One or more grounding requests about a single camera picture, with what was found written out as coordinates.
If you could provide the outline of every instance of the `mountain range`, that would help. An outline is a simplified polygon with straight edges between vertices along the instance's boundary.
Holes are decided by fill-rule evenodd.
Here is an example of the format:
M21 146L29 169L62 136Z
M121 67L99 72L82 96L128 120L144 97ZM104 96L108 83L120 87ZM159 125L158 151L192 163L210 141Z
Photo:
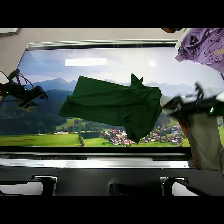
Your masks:
M124 85L124 86L130 85L130 83L117 83L113 80L105 80L105 81ZM48 91L48 90L74 91L76 84L77 84L77 80L73 80L71 82L66 82L62 78L57 78L57 79L53 79L53 80L46 80L43 82L36 82L33 85L34 86L39 85L45 91ZM191 94L194 92L194 87L185 85L185 84L170 85L167 83L149 82L145 85L159 87L162 91L162 94L166 95L166 96L175 96L175 95L179 95L179 94Z

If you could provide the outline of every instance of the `purple cloth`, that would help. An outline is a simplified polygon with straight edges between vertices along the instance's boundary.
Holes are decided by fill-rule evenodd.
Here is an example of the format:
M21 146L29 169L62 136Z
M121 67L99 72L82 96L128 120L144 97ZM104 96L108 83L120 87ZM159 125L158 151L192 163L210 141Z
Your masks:
M192 28L176 59L198 62L224 73L224 28Z

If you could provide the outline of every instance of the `screen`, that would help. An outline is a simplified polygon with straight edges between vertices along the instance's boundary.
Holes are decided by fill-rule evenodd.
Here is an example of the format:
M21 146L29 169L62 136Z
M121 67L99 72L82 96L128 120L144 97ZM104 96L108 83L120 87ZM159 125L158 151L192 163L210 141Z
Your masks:
M60 108L75 89L79 76L130 85L131 74L143 77L146 86L157 86L164 96L194 93L199 82L207 95L224 88L221 75L212 68L190 61L178 62L174 47L89 48L26 51L18 68L33 86L41 86L49 99L35 99L28 110L7 102L0 107L1 146L189 146L180 125L162 112L153 131L136 144L123 127L60 117ZM23 83L26 88L31 84ZM219 119L221 139L224 126Z

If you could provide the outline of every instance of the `blue sky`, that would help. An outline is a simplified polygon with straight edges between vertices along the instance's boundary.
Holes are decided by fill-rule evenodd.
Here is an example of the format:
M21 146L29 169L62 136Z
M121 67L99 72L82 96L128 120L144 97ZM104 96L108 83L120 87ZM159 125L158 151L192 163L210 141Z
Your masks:
M31 82L63 78L67 82L80 75L100 80L130 82L131 73L144 83L194 85L199 81L205 87L224 87L220 74L205 65L190 61L178 62L175 48L113 48L60 49L25 52L19 69ZM65 59L106 58L103 66L65 66Z

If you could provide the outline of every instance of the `green shirt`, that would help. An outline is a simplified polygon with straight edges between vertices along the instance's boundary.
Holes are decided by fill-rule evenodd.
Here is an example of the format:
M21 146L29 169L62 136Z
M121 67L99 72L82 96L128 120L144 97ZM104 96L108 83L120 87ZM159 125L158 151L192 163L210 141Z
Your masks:
M146 87L142 81L132 74L131 85L121 86L80 76L59 115L123 126L128 139L138 143L150 133L162 111L160 89Z

